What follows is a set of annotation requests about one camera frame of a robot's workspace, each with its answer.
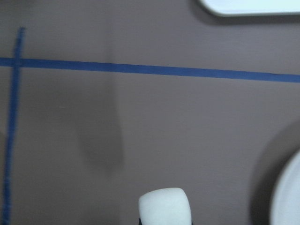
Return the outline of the white bear tray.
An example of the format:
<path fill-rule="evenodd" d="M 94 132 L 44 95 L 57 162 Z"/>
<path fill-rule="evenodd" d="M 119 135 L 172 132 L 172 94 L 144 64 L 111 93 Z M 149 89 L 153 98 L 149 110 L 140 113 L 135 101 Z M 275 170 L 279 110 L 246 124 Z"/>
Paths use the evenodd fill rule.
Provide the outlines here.
<path fill-rule="evenodd" d="M 206 10 L 221 17 L 299 15 L 299 0 L 199 0 Z"/>

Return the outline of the cream round plate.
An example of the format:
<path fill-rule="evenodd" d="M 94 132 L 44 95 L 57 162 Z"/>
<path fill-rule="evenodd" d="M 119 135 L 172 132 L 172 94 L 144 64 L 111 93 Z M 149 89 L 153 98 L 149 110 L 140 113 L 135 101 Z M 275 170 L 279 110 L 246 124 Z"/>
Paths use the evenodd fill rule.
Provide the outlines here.
<path fill-rule="evenodd" d="M 271 225 L 300 223 L 300 153 L 286 163 L 276 182 L 270 207 Z"/>

